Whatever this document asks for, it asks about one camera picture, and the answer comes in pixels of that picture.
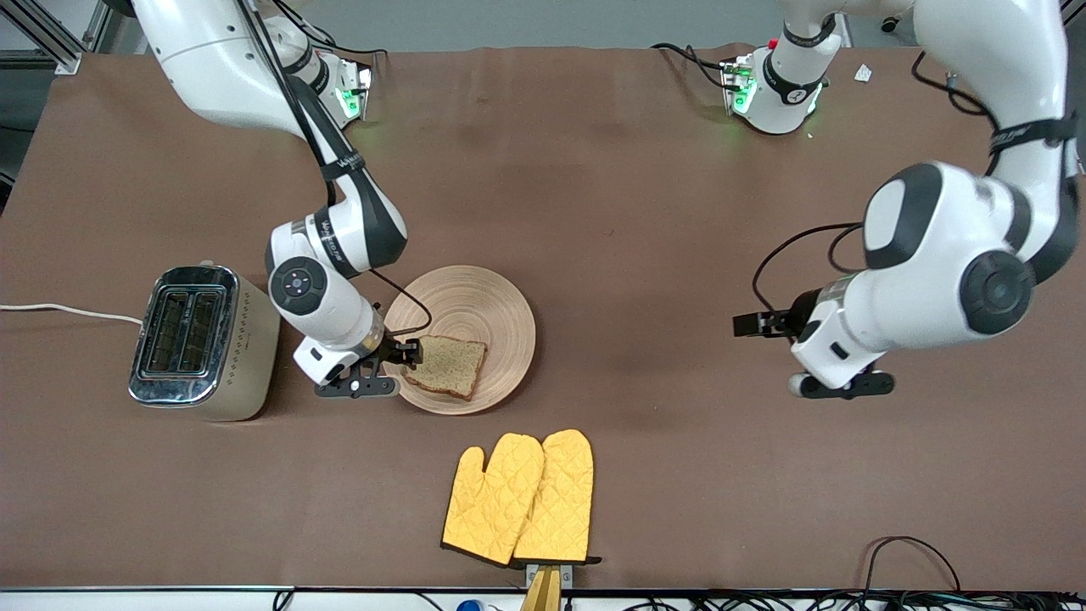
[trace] slice of bread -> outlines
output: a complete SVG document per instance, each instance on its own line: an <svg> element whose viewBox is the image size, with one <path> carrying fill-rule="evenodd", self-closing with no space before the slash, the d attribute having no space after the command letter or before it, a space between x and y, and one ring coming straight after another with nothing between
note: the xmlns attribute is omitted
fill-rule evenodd
<svg viewBox="0 0 1086 611"><path fill-rule="evenodd" d="M422 364L404 368L404 380L430 393L444 393L470 402L487 357L487 345L441 335L425 335Z"/></svg>

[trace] bamboo plate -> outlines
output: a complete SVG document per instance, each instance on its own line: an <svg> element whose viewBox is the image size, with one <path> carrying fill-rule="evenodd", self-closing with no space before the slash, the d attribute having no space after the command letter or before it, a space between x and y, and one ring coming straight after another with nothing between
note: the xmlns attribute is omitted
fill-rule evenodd
<svg viewBox="0 0 1086 611"><path fill-rule="evenodd" d="M400 382L400 396L429 412L464 416L494 407L520 384L535 353L535 319L525 295L495 271L472 265L434 269L407 284L433 315L433 323L419 335L444 335L482 342L487 358L470 402L429 393L403 379L402 366L386 366ZM407 296L392 302L384 324L390 330L426 322L426 315Z"/></svg>

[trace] yellow oven mitt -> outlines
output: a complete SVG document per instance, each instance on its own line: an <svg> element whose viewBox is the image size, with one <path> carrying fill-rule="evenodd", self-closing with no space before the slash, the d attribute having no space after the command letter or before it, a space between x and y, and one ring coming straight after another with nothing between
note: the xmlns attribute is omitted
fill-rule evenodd
<svg viewBox="0 0 1086 611"><path fill-rule="evenodd" d="M591 563L592 446L580 431L560 431L543 442L543 481L517 542L521 562Z"/></svg>
<svg viewBox="0 0 1086 611"><path fill-rule="evenodd" d="M528 521L543 476L543 448L534 437L506 433L490 464L482 448L460 456L441 547L505 567Z"/></svg>

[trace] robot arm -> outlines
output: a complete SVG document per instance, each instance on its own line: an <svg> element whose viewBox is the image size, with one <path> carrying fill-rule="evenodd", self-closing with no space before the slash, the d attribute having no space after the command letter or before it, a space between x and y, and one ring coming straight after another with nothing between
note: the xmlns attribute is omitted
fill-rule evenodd
<svg viewBox="0 0 1086 611"><path fill-rule="evenodd" d="M992 111L997 162L990 176L921 163L875 191L863 221L868 268L801 294L784 317L798 335L792 353L809 373L793 380L800 396L849 396L891 351L1010 330L1035 283L1059 270L1077 242L1058 5L918 0L915 23L925 49Z"/></svg>
<svg viewBox="0 0 1086 611"><path fill-rule="evenodd" d="M311 142L325 180L334 181L343 199L272 232L265 252L268 292L279 314L305 335L294 360L318 387L331 385L332 395L394 394L397 387L376 378L371 360L369 383L379 382L371 393L358 384L345 393L336 387L344 369L375 356L412 362L418 354L417 345L386 336L381 317L348 281L396 260L407 230L319 90L300 77L306 71L319 74L317 59L301 61L303 51L295 74L277 79L278 67L264 60L263 37L251 27L255 15L236 0L136 0L135 7L163 72L197 114L223 125L290 131ZM272 39L288 50L292 46L285 36ZM296 100L294 109L288 93Z"/></svg>
<svg viewBox="0 0 1086 611"><path fill-rule="evenodd" d="M784 9L781 38L725 64L724 92L729 112L755 129L786 133L799 127L822 91L822 77L842 37L836 13L896 15L913 0L780 0Z"/></svg>

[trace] brown tablecloth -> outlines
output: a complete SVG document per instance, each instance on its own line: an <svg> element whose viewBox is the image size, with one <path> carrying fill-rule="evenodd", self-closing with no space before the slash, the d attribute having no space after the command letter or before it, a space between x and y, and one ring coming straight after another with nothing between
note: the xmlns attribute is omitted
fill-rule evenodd
<svg viewBox="0 0 1086 611"><path fill-rule="evenodd" d="M819 111L781 137L656 51L379 61L371 120L350 133L409 226L387 271L513 280L539 329L525 384L458 419L318 400L285 326L263 417L206 424L128 398L132 326L0 315L0 583L521 583L439 549L457 457L578 428L605 559L581 586L857 586L872 540L910 534L967 588L1081 588L1086 256L1007 336L884 359L886 398L794 399L783 342L731 338L784 238L859 219L910 163L984 167L983 120L915 84L914 54L842 51ZM851 78L861 62L870 84ZM162 271L204 258L263 284L269 230L323 198L292 136L200 119L151 58L89 55L53 85L0 220L2 298L139 317ZM828 240L767 270L780 307L834 277ZM949 585L906 546L880 558L877 586Z"/></svg>

